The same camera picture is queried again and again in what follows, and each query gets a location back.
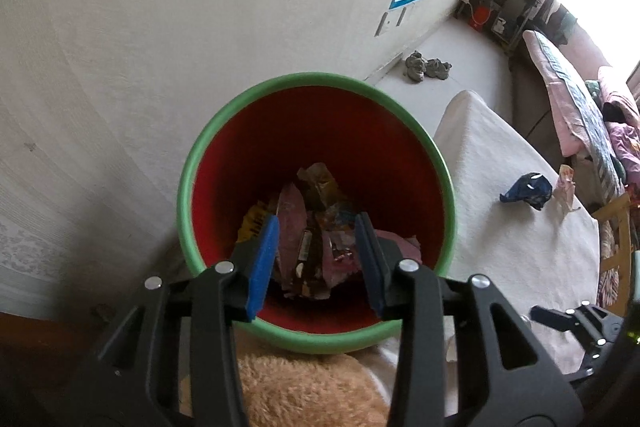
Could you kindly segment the blue plaid bed sheet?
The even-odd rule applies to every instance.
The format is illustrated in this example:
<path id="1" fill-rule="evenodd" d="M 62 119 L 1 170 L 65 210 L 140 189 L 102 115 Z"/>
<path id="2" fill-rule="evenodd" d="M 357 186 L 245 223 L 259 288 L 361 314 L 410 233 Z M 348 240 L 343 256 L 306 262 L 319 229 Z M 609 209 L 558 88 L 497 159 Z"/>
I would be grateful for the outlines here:
<path id="1" fill-rule="evenodd" d="M 614 150 L 602 113 L 585 81 L 541 32 L 526 30 L 523 40 L 546 87 L 562 155 L 583 153 L 590 157 L 599 199 L 603 204 L 611 202 L 624 193 L 624 184 L 614 165 Z"/>

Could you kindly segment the red small bucket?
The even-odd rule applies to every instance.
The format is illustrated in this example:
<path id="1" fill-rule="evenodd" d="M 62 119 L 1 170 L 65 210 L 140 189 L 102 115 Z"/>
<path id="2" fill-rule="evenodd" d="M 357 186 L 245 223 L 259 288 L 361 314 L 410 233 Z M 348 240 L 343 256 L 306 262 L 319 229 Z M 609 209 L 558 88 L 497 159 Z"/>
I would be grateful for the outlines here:
<path id="1" fill-rule="evenodd" d="M 483 31 L 484 26 L 490 20 L 492 9 L 486 5 L 479 5 L 471 11 L 469 25 L 476 31 Z"/>

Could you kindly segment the pink snack wrapper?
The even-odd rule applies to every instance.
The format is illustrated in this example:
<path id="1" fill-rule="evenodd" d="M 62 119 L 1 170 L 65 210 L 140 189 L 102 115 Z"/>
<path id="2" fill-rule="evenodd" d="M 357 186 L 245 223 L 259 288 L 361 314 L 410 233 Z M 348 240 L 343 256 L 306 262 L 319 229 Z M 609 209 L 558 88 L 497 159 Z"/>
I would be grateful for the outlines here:
<path id="1" fill-rule="evenodd" d="M 300 279 L 308 257 L 310 235 L 306 233 L 307 210 L 302 193 L 294 183 L 286 184 L 278 198 L 277 218 L 280 235 L 278 267 L 281 286 L 285 294 L 294 291 L 295 279 Z"/>

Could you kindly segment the small pink white wrapper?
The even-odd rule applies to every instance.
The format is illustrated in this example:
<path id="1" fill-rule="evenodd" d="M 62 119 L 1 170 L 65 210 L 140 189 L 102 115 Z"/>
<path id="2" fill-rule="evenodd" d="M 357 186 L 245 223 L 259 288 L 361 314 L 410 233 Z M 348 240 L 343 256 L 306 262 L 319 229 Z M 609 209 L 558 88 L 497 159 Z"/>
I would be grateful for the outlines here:
<path id="1" fill-rule="evenodd" d="M 552 196 L 564 215 L 580 209 L 579 200 L 576 197 L 574 169 L 569 165 L 560 166 Z"/>

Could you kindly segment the purple quilt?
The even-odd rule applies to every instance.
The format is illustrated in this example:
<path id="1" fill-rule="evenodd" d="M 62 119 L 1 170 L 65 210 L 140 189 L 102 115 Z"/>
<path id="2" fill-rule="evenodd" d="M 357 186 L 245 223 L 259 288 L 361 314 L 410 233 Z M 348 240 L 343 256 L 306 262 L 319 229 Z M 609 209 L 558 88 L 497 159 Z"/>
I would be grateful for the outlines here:
<path id="1" fill-rule="evenodd" d="M 628 182 L 639 185 L 640 152 L 637 129 L 620 122 L 607 122 L 605 127 L 608 129 L 614 153 L 625 168 Z"/>

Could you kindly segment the white wall socket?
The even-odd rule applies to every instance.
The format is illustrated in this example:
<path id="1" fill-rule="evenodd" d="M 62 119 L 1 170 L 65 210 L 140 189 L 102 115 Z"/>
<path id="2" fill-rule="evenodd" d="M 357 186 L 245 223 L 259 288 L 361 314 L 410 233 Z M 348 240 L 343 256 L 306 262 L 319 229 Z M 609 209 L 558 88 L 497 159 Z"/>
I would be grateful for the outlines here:
<path id="1" fill-rule="evenodd" d="M 386 11 L 383 13 L 380 22 L 378 23 L 378 28 L 376 28 L 375 35 L 382 36 L 386 33 L 387 29 L 390 27 L 390 12 Z"/>

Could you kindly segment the white towel table cover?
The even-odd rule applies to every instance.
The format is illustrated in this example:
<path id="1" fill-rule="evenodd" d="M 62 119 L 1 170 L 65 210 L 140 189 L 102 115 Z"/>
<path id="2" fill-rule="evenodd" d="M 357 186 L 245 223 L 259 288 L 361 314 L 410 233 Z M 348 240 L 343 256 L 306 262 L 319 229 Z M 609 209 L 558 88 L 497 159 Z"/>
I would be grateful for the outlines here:
<path id="1" fill-rule="evenodd" d="M 583 209 L 562 213 L 556 202 L 540 211 L 525 202 L 500 202 L 520 176 L 555 171 L 474 92 L 449 103 L 435 140 L 452 173 L 457 231 L 449 268 L 458 282 L 484 274 L 546 349 L 562 375 L 577 365 L 573 343 L 534 326 L 534 306 L 565 310 L 596 297 L 599 237 Z"/>

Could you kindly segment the green red trash bin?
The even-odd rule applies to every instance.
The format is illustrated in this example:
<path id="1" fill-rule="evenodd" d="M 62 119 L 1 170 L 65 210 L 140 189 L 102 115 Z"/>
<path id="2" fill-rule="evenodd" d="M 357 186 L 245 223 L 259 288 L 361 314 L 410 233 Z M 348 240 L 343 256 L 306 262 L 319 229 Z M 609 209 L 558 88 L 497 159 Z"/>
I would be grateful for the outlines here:
<path id="1" fill-rule="evenodd" d="M 250 88 L 206 124 L 186 158 L 177 221 L 193 277 L 232 254 L 262 188 L 321 161 L 379 228 L 415 235 L 423 265 L 450 265 L 454 188 L 442 154 L 398 103 L 360 80 L 323 72 Z"/>

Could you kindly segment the yellow candy wrapper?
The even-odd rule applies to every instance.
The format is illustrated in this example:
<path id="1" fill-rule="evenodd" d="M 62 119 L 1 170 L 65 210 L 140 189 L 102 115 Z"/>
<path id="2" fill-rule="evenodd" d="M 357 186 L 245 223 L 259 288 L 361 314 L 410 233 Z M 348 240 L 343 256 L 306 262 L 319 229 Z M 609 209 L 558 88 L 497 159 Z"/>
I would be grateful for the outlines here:
<path id="1" fill-rule="evenodd" d="M 250 207 L 245 213 L 242 225 L 239 228 L 236 241 L 238 243 L 244 243 L 250 239 L 258 237 L 269 215 L 274 215 L 277 210 L 277 203 L 274 199 L 258 200 Z"/>

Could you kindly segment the beige plush blanket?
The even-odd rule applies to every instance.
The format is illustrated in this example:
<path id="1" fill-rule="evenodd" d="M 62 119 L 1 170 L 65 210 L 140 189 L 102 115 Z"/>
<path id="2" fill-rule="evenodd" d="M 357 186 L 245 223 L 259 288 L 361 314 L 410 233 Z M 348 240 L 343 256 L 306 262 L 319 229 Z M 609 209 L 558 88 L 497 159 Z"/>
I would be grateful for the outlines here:
<path id="1" fill-rule="evenodd" d="M 282 350 L 235 333 L 244 407 L 252 426 L 384 426 L 390 407 L 351 355 Z"/>

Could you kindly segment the pink foil bag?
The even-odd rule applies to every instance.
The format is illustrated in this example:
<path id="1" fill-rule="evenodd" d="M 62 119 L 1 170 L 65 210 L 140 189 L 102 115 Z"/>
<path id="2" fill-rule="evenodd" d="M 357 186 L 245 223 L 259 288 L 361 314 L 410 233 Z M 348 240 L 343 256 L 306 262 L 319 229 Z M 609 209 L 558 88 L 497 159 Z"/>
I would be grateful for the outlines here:
<path id="1" fill-rule="evenodd" d="M 415 237 L 404 239 L 395 233 L 381 230 L 376 230 L 375 234 L 378 239 L 394 242 L 402 257 L 422 262 L 420 243 Z M 322 246 L 322 277 L 329 289 L 344 283 L 361 270 L 354 231 L 324 231 Z"/>

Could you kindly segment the pink pillow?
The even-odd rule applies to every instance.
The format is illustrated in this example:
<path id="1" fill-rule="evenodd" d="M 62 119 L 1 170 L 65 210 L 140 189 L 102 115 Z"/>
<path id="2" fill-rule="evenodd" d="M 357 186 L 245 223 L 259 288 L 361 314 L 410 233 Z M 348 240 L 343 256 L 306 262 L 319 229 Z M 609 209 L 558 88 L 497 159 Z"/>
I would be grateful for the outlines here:
<path id="1" fill-rule="evenodd" d="M 598 80 L 601 85 L 602 100 L 627 109 L 630 113 L 637 113 L 638 107 L 629 90 L 626 80 L 612 66 L 601 66 L 598 70 Z"/>

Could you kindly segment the dark blue floral wrapper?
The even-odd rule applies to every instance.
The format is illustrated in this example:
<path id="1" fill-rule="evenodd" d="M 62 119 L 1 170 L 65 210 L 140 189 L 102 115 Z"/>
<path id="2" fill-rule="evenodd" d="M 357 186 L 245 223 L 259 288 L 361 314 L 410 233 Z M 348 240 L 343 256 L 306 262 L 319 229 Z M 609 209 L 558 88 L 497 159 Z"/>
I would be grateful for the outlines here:
<path id="1" fill-rule="evenodd" d="M 539 172 L 530 172 L 520 176 L 506 193 L 499 195 L 500 202 L 526 202 L 540 211 L 549 202 L 553 187 L 549 180 Z"/>

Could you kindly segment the dark storage shelf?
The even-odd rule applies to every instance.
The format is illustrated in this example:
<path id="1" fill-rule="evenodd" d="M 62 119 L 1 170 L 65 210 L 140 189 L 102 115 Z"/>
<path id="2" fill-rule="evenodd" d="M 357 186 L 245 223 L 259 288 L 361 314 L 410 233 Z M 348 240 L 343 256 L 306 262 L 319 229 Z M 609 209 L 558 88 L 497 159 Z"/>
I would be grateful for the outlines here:
<path id="1" fill-rule="evenodd" d="M 457 9 L 454 10 L 454 17 L 469 25 L 471 11 L 479 5 L 489 6 L 492 9 L 492 14 L 483 31 L 477 32 L 498 43 L 506 54 L 512 54 L 518 46 L 525 26 L 532 19 L 536 9 L 539 8 L 540 1 L 459 0 Z"/>

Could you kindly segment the brown drink carton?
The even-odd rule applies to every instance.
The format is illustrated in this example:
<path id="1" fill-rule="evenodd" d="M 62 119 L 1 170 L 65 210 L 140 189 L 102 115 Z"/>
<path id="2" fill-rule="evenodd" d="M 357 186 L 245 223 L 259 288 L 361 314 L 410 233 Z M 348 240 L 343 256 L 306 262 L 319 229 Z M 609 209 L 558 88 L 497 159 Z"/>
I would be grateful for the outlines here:
<path id="1" fill-rule="evenodd" d="M 323 162 L 315 162 L 306 169 L 299 168 L 296 176 L 295 185 L 302 193 L 308 210 L 327 210 L 344 202 L 344 194 Z"/>

